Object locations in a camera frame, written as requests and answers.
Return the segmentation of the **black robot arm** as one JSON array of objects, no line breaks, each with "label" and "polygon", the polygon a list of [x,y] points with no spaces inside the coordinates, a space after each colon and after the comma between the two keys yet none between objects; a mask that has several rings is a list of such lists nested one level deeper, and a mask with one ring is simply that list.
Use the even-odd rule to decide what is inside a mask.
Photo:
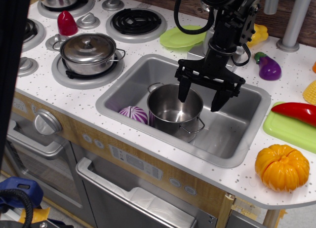
[{"label": "black robot arm", "polygon": [[237,47],[241,46],[250,56],[247,42],[255,33],[254,23],[260,8],[260,0],[200,0],[209,8],[206,25],[198,30],[188,30],[180,25],[178,12],[181,0],[176,0],[174,21],[185,34],[197,35],[214,30],[209,39],[208,50],[200,60],[178,61],[175,77],[179,81],[178,99],[185,102],[191,84],[216,90],[211,111],[219,111],[227,101],[238,96],[245,79],[227,69],[226,64],[233,59]]}]

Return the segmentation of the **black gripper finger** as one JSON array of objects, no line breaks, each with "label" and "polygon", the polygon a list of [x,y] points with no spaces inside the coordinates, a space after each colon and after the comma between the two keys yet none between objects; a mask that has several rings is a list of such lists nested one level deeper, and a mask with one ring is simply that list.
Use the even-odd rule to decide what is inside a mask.
[{"label": "black gripper finger", "polygon": [[185,77],[182,77],[179,82],[179,91],[178,91],[178,99],[184,103],[187,95],[190,91],[191,80]]},{"label": "black gripper finger", "polygon": [[217,112],[219,111],[231,98],[232,91],[230,90],[220,90],[215,93],[215,96],[213,98],[212,104],[211,104],[211,111]]}]

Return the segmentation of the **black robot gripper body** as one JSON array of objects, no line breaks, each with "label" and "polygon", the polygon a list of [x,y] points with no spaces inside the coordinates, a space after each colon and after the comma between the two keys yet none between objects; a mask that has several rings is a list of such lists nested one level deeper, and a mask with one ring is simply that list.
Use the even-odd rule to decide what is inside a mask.
[{"label": "black robot gripper body", "polygon": [[220,48],[214,42],[208,43],[208,51],[200,60],[178,61],[178,69],[175,77],[180,82],[182,77],[191,80],[191,84],[197,84],[216,91],[230,90],[231,97],[238,96],[240,88],[245,80],[226,68],[228,60],[232,58],[237,50],[234,45],[230,48]]}]

